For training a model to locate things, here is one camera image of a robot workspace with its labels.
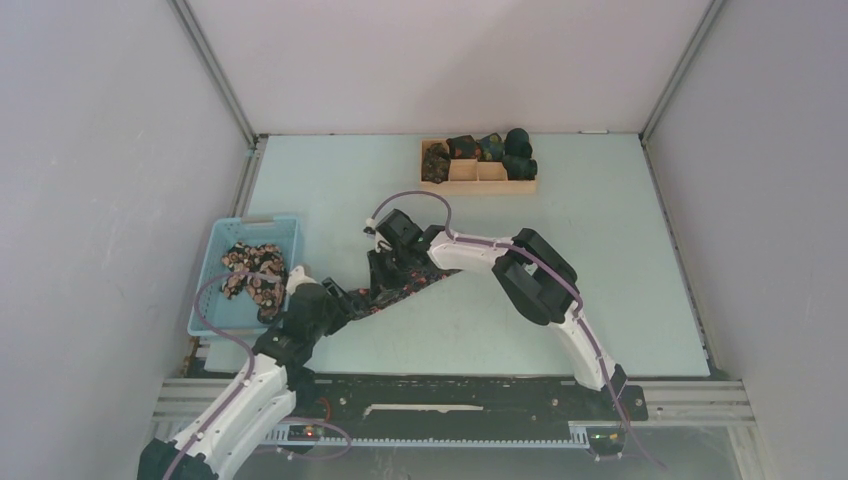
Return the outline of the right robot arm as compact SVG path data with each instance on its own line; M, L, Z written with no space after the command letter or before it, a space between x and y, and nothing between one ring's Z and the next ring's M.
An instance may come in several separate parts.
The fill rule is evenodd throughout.
M584 387L585 411L606 418L620 407L627 375L589 325L576 271L536 231L486 238L439 225L421 229L398 209L382 220L367 219L364 231L374 240L367 257L376 307L460 272L490 274L521 316L554 331Z

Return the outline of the dark floral rose tie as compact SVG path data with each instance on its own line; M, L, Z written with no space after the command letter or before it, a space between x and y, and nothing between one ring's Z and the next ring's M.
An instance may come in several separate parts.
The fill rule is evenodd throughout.
M458 270L422 267L402 271L398 281L390 286L373 279L368 287L347 291L352 298L347 318L357 321L379 313L457 273Z

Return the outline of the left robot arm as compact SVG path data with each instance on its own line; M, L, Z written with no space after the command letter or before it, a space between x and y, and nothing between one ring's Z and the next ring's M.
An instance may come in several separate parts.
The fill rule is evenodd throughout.
M287 276L289 300L280 324L247 350L247 361L196 420L170 440L143 449L140 479L230 479L265 436L289 415L304 416L316 403L306 369L315 346L346 315L339 299L303 266Z

